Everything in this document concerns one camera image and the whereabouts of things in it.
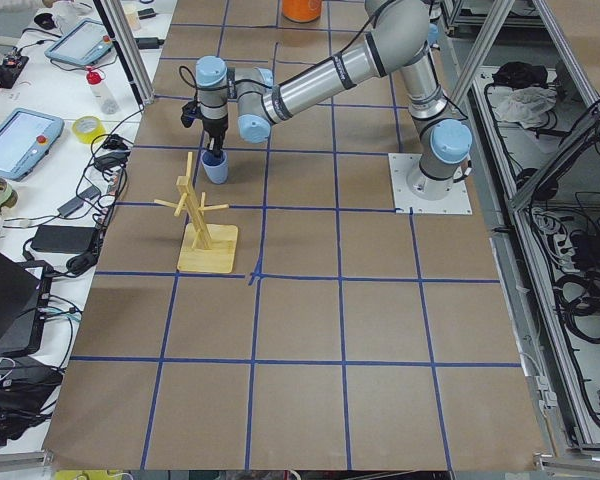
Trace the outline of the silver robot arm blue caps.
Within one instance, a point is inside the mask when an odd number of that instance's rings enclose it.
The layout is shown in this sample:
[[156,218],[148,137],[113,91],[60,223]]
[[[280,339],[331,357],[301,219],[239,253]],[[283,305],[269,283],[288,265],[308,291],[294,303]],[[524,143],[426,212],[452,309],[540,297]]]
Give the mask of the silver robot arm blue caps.
[[423,148],[409,174],[411,189],[425,196],[434,187],[447,190],[460,182],[456,172],[468,157],[473,137],[452,117],[454,105],[436,75],[427,6],[422,1],[367,1],[364,6],[368,20],[345,47],[281,83],[269,69],[230,68],[217,56],[200,58],[191,73],[193,98],[182,108],[183,126],[201,120],[209,137],[206,153],[220,160],[229,100],[238,104],[241,138],[262,143],[274,125],[371,78],[399,72]]

